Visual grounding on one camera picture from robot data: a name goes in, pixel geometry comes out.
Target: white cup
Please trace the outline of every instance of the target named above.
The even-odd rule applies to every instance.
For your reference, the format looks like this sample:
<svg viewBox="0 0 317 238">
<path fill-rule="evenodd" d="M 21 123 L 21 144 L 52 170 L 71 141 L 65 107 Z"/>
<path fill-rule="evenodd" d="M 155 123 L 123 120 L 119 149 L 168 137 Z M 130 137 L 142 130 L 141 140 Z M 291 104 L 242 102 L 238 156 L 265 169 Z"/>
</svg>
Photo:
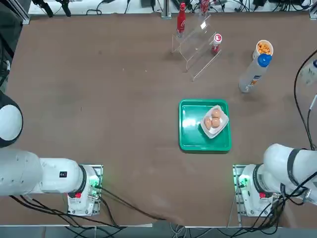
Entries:
<svg viewBox="0 0 317 238">
<path fill-rule="evenodd" d="M 259 51 L 258 51 L 258 44 L 259 44 L 259 43 L 267 44 L 268 47 L 269 47 L 269 51 L 270 51 L 270 53 L 271 53 L 271 56 L 273 56 L 273 46 L 272 46 L 272 44 L 271 44 L 269 41 L 267 41 L 267 40 L 260 40 L 259 42 L 257 42 L 257 44 L 256 44 L 256 49 L 254 50 L 254 52 L 253 52 L 253 54 L 252 54 L 252 58 L 253 58 L 253 59 L 254 59 L 255 57 L 259 57 L 259 55 L 260 55 L 260 53 L 259 53 Z"/>
</svg>

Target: brown table surface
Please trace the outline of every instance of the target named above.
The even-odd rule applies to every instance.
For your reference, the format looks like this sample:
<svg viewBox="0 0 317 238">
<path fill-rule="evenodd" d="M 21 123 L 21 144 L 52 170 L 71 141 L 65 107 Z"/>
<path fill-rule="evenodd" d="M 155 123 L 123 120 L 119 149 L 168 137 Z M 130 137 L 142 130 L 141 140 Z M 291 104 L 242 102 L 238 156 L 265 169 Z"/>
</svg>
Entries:
<svg viewBox="0 0 317 238">
<path fill-rule="evenodd" d="M 317 31 L 307 13 L 217 14 L 211 23 L 223 35 L 223 53 L 191 82 L 170 53 L 175 17 L 112 14 L 32 20 L 23 27 L 7 90 L 24 115 L 23 133 L 14 147 L 40 157 L 103 164 L 104 186 L 139 208 L 181 225 L 226 226 L 234 195 L 233 164 L 261 163 L 272 143 L 308 146 L 293 82 L 316 47 Z M 273 60 L 257 89 L 242 95 L 238 77 L 260 39 L 273 44 Z M 305 115 L 315 92 L 299 90 Z M 178 103 L 185 98 L 228 102 L 228 154 L 180 150 Z M 59 194 L 37 197 L 50 207 L 64 207 Z M 2 225 L 64 224 L 58 217 L 1 199 Z M 108 201 L 120 224 L 152 221 Z M 280 225 L 316 227 L 316 212 L 311 204 L 288 205 Z M 236 214 L 234 206 L 231 226 L 238 225 Z M 109 222 L 105 210 L 94 218 Z"/>
</svg>

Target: clear acrylic stand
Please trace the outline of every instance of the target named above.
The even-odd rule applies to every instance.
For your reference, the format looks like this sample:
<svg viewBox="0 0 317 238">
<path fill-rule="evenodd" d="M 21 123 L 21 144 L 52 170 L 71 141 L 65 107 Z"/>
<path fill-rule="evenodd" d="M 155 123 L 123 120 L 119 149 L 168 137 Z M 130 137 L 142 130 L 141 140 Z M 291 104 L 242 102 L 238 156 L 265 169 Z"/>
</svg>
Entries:
<svg viewBox="0 0 317 238">
<path fill-rule="evenodd" d="M 211 52 L 215 31 L 209 22 L 210 15 L 200 16 L 194 27 L 186 25 L 182 38 L 172 36 L 172 53 L 179 52 L 182 55 L 185 60 L 182 65 L 185 65 L 186 72 L 191 74 L 192 81 L 195 81 L 221 53 L 221 50 L 217 54 Z"/>
</svg>

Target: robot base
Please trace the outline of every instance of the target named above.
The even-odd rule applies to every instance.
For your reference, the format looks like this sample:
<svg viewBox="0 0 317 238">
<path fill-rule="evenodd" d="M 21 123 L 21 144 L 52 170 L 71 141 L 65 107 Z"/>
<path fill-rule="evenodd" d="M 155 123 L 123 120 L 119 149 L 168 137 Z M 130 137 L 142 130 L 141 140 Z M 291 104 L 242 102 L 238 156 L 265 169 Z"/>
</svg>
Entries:
<svg viewBox="0 0 317 238">
<path fill-rule="evenodd" d="M 67 195 L 68 213 L 77 216 L 93 216 L 100 214 L 101 189 L 95 185 L 103 184 L 103 165 L 82 165 L 86 171 L 87 178 L 82 193 L 75 194 L 75 197 Z"/>
<path fill-rule="evenodd" d="M 263 197 L 254 186 L 253 171 L 256 165 L 234 165 L 236 198 L 239 214 L 248 217 L 266 217 L 271 211 L 273 197 Z"/>
</svg>

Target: egg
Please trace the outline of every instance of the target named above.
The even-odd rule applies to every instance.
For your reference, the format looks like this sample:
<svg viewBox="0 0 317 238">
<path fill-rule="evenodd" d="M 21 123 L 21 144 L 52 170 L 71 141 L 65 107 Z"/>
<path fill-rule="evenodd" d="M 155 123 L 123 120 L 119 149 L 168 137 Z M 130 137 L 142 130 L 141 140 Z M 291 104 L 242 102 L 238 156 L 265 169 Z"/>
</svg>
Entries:
<svg viewBox="0 0 317 238">
<path fill-rule="evenodd" d="M 212 126 L 213 128 L 219 127 L 219 126 L 220 126 L 220 120 L 219 120 L 218 118 L 213 118 L 213 119 L 211 120 L 211 126 Z"/>
<path fill-rule="evenodd" d="M 209 117 L 206 117 L 206 118 L 204 119 L 204 124 L 205 124 L 205 126 L 206 126 L 206 128 L 207 128 L 208 130 L 211 128 L 211 120 L 210 120 Z"/>
<path fill-rule="evenodd" d="M 220 110 L 219 110 L 219 109 L 214 109 L 214 110 L 211 112 L 211 116 L 212 116 L 212 118 L 220 118 L 220 117 L 221 117 Z"/>
</svg>

